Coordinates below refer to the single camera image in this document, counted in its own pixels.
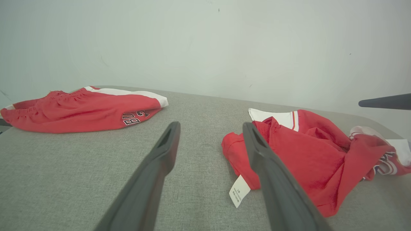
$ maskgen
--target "clothing tag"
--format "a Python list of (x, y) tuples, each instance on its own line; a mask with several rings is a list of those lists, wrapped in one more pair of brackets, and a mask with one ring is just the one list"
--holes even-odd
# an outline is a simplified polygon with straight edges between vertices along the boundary
[(236, 208), (240, 206), (241, 201), (250, 192), (250, 187), (244, 178), (240, 175), (234, 182), (230, 190), (230, 197)]

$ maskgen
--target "white wall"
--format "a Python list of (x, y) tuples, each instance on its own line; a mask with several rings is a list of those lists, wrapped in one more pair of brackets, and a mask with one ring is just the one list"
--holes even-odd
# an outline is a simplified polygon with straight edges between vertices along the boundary
[(411, 92), (410, 9), (409, 0), (0, 0), (0, 89), (13, 102), (86, 85), (245, 99), (361, 115), (411, 139), (411, 111), (358, 106)]

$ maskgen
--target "white trim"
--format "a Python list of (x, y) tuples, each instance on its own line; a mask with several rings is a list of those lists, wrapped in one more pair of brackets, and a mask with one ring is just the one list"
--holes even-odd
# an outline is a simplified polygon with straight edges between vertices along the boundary
[(395, 148), (398, 161), (403, 166), (411, 166), (411, 150), (406, 139), (389, 139), (387, 142)]
[(156, 99), (160, 103), (160, 106), (162, 108), (167, 107), (169, 105), (169, 102), (167, 101), (166, 97), (158, 95), (153, 92), (149, 92), (149, 91), (126, 91), (126, 90), (113, 89), (113, 88), (102, 88), (102, 89), (96, 90), (90, 86), (85, 87), (85, 89), (91, 92), (103, 93), (103, 94), (108, 94), (108, 95), (143, 95), (149, 98)]
[(276, 113), (249, 108), (248, 114), (253, 121), (263, 122), (267, 118), (274, 117), (279, 125), (287, 127), (289, 129), (292, 129), (294, 125), (293, 112)]
[(6, 110), (14, 110), (16, 108), (14, 107), (14, 105), (8, 105), (7, 107), (5, 107), (5, 109)]
[(376, 130), (370, 128), (370, 127), (362, 127), (362, 126), (355, 126), (351, 128), (350, 130), (350, 139), (353, 139), (355, 135), (357, 134), (365, 134), (365, 135), (370, 135), (370, 136), (376, 136), (379, 137), (380, 139), (386, 141), (384, 137), (379, 134)]
[(294, 113), (294, 131), (297, 131), (300, 129), (300, 126), (298, 125), (298, 111), (293, 111)]

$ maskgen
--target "elastic waistband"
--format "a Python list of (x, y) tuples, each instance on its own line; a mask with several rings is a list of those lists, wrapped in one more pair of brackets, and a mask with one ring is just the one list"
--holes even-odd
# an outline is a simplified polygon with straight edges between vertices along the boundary
[(36, 104), (40, 101), (44, 101), (44, 100), (48, 101), (48, 100), (61, 99), (61, 98), (67, 98), (67, 97), (76, 97), (79, 95), (84, 95), (87, 92), (89, 91), (87, 91), (85, 88), (81, 88), (72, 93), (65, 93), (63, 91), (52, 91), (43, 98), (27, 100), (27, 101), (22, 101), (22, 102), (13, 104), (15, 109), (3, 108), (0, 110), (0, 113), (3, 116), (3, 119), (7, 123), (11, 123), (11, 120), (14, 117), (25, 116), (25, 115), (36, 113), (38, 111), (36, 108)]

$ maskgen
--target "gray upholstered table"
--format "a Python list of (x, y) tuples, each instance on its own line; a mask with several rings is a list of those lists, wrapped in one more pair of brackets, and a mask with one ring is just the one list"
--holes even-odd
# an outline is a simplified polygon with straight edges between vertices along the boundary
[[(111, 87), (141, 90), (128, 87)], [(222, 154), (229, 132), (251, 121), (247, 109), (298, 108), (150, 90), (169, 106), (150, 120), (120, 130), (42, 134), (11, 128), (0, 135), (0, 230), (92, 230), (131, 173), (172, 121), (181, 123), (173, 171), (166, 177), (156, 230), (269, 230), (261, 191), (236, 209), (229, 198), (236, 176)], [(312, 110), (346, 134), (369, 126), (400, 137), (363, 117)], [(338, 214), (335, 230), (410, 230), (411, 175), (360, 182)]]

